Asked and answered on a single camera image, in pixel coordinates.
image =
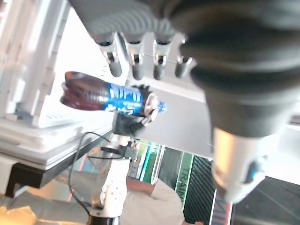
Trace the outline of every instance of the plastic bottle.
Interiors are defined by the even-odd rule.
[[[166,111],[166,103],[147,89],[123,87],[74,71],[66,72],[65,79],[60,101],[74,109],[117,111],[143,117],[154,109]]]

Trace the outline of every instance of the white wall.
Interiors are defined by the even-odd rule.
[[[212,157],[210,151],[210,119],[204,102],[153,89],[168,105],[141,138],[167,147]]]

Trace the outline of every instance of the beige shirt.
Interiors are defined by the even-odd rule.
[[[158,180],[151,196],[128,191],[121,225],[181,225],[182,204],[176,192]]]

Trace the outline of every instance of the wire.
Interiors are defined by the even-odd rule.
[[[125,157],[121,156],[121,157],[116,157],[116,158],[107,158],[107,157],[88,156],[88,158],[96,158],[96,159],[121,159],[121,158],[125,158]]]
[[[94,133],[94,132],[86,132],[82,135],[82,137],[80,138],[80,141],[79,141],[79,144],[78,144],[78,147],[77,147],[77,151],[74,155],[74,158],[73,158],[73,163],[71,165],[71,170],[70,170],[70,173],[69,173],[69,178],[68,178],[68,186],[69,186],[69,190],[72,194],[72,196],[75,198],[75,200],[78,202],[78,204],[80,204],[84,210],[86,211],[86,213],[88,215],[90,215],[90,212],[88,210],[88,208],[84,205],[84,203],[82,201],[80,201],[79,197],[77,196],[77,194],[75,193],[75,190],[72,188],[72,185],[71,185],[71,181],[72,181],[72,174],[73,174],[73,169],[74,169],[74,164],[78,158],[78,155],[79,155],[79,150],[81,148],[81,145],[82,145],[82,142],[83,142],[83,139],[86,135],[88,134],[93,134],[93,135],[97,135],[98,137],[101,137],[102,139],[106,140],[107,142],[110,142],[107,138],[103,137],[102,135],[99,135],[97,133]]]

